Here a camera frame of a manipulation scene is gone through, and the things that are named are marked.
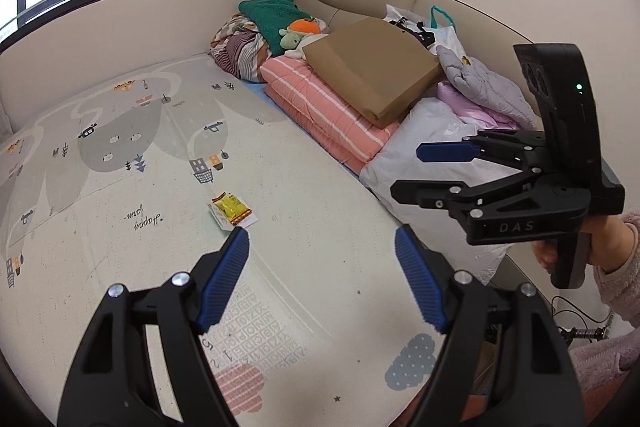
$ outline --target teal bag handle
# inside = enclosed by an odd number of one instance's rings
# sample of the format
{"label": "teal bag handle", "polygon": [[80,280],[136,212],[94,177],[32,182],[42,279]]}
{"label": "teal bag handle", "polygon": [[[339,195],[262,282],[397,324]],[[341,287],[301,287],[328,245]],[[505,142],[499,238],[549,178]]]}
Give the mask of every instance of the teal bag handle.
{"label": "teal bag handle", "polygon": [[436,29],[438,27],[438,21],[436,20],[436,12],[442,14],[443,17],[451,23],[451,25],[453,26],[453,29],[454,30],[456,29],[456,22],[453,20],[453,17],[449,15],[447,12],[445,12],[442,8],[439,8],[435,5],[431,7],[431,28],[432,29]]}

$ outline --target black handle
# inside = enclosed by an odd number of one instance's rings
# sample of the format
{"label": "black handle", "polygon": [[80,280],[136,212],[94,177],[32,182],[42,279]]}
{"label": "black handle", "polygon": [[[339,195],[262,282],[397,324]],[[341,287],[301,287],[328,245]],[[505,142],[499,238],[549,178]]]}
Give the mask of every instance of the black handle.
{"label": "black handle", "polygon": [[567,233],[554,240],[558,262],[551,272],[551,283],[558,289],[579,288],[584,283],[584,271],[591,251],[591,234]]}

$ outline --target brown paper bag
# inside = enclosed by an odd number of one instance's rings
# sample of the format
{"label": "brown paper bag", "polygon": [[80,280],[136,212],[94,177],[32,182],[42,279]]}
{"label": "brown paper bag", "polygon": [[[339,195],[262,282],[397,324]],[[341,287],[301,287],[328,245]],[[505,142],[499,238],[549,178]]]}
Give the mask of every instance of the brown paper bag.
{"label": "brown paper bag", "polygon": [[316,73],[379,128],[398,119],[442,74],[435,55],[382,19],[345,26],[305,47]]}

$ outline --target play mat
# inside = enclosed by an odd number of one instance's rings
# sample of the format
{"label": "play mat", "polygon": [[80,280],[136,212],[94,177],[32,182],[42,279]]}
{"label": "play mat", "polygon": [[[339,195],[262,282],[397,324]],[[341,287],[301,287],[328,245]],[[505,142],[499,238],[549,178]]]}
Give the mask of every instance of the play mat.
{"label": "play mat", "polygon": [[[44,112],[4,143],[0,183],[0,346],[52,421],[108,286],[157,286],[217,250],[228,232],[207,200],[222,191],[258,217],[223,320],[201,338],[242,427],[386,427],[433,368],[442,340],[396,260],[397,222],[207,55]],[[157,328],[149,344],[179,417]]]}

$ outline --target black cable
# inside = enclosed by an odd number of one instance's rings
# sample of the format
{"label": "black cable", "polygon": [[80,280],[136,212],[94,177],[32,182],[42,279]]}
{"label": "black cable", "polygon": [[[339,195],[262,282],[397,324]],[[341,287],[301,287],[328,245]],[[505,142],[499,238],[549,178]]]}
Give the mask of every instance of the black cable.
{"label": "black cable", "polygon": [[554,301],[556,299],[562,299],[564,302],[566,302],[567,304],[573,306],[576,310],[578,310],[582,315],[584,315],[585,317],[587,317],[591,322],[594,322],[596,324],[604,324],[605,322],[607,322],[609,320],[609,315],[611,314],[611,308],[609,308],[609,311],[607,312],[607,316],[604,318],[604,320],[602,321],[597,321],[596,319],[592,319],[589,315],[587,315],[585,312],[583,312],[580,308],[578,308],[578,306],[576,306],[574,303],[572,303],[569,299],[565,299],[564,297],[562,297],[561,295],[556,295],[554,298],[551,299],[551,309],[552,311],[555,312],[555,308],[554,308]]}
{"label": "black cable", "polygon": [[584,324],[584,329],[585,330],[589,329],[589,327],[587,326],[587,321],[585,321],[584,317],[582,317],[582,315],[580,315],[578,312],[574,312],[573,310],[560,310],[559,312],[554,313],[553,316],[555,317],[556,315],[559,315],[561,313],[572,313],[574,315],[578,315],[578,317],[580,317],[580,320]]}

